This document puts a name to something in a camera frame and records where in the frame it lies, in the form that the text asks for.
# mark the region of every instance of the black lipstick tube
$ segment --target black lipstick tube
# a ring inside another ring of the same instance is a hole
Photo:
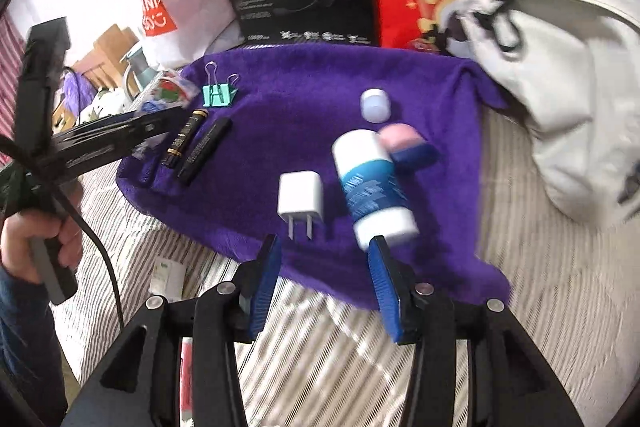
[[[182,128],[178,136],[175,137],[175,140],[172,142],[171,147],[166,150],[164,156],[162,157],[162,165],[165,167],[169,167],[170,169],[174,169],[175,166],[178,165],[180,158],[182,158],[182,153],[187,149],[193,137],[196,136],[198,129],[202,125],[202,122],[207,120],[207,116],[209,112],[205,109],[196,109],[191,113],[189,120]]]
[[[202,169],[204,162],[215,152],[226,133],[231,129],[231,124],[230,118],[218,118],[211,125],[207,134],[197,143],[178,172],[180,182],[184,185],[191,184]]]

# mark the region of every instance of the purple towel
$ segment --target purple towel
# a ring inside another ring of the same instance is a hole
[[[84,74],[72,72],[65,75],[62,90],[65,93],[65,107],[76,118],[85,107],[91,105],[98,92]]]
[[[182,74],[202,86],[210,60],[218,63],[220,81],[241,75],[239,92],[232,107],[212,111],[195,141],[214,118],[230,116],[233,129],[188,188],[159,165],[173,137],[144,162],[124,159],[117,182],[133,206],[241,262],[254,259],[264,237],[276,233],[283,241],[283,277],[376,309],[367,257],[356,245],[331,146],[347,131],[381,127],[360,115],[360,94],[380,87],[392,100],[388,123],[413,125],[442,154],[431,168],[399,176],[421,234],[392,253],[409,263],[419,280],[447,289],[453,298],[508,301],[507,279],[474,254],[479,104],[504,105],[476,63],[404,50],[300,44],[209,55]],[[202,102],[197,97],[191,108]],[[291,242],[276,213],[278,179],[283,172],[304,170],[322,178],[324,224],[315,226],[312,241],[299,224]]]

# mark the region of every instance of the bed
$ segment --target bed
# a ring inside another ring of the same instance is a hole
[[[511,282],[510,308],[541,349],[587,427],[603,427],[638,381],[640,217],[597,232],[547,200],[526,131],[484,114],[477,254]],[[155,256],[187,267],[184,297],[228,280],[237,263],[138,213],[117,164],[84,176],[82,209],[110,253],[125,318],[146,299]],[[84,383],[118,332],[111,287],[85,238],[78,294],[54,309],[67,360]],[[398,425],[413,347],[391,343],[378,312],[279,279],[263,333],[238,345],[252,427]],[[458,346],[454,425],[466,425],[466,349]]]

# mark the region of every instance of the pink sponge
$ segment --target pink sponge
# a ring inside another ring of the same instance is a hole
[[[405,123],[393,123],[378,131],[380,141],[399,172],[415,172],[431,166],[440,157],[438,150]]]

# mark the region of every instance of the sleeve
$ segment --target sleeve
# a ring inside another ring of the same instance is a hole
[[[0,265],[0,353],[26,402],[47,427],[66,412],[60,346],[44,285],[15,279]]]

